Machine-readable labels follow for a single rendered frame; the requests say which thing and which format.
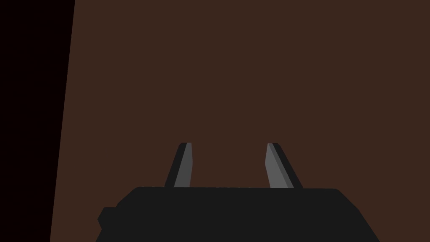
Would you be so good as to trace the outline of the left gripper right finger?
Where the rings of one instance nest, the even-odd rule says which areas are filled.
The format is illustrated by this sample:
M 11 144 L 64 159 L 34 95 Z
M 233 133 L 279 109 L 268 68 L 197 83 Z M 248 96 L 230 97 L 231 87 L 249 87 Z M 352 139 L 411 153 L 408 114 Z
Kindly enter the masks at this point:
M 265 168 L 270 188 L 303 188 L 280 144 L 267 144 Z

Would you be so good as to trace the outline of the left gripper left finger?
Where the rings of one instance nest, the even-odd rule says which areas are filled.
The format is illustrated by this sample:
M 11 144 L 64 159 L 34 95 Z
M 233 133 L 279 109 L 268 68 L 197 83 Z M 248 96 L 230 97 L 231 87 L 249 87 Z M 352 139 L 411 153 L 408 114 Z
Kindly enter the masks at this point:
M 192 167 L 192 144 L 179 144 L 164 187 L 191 187 Z

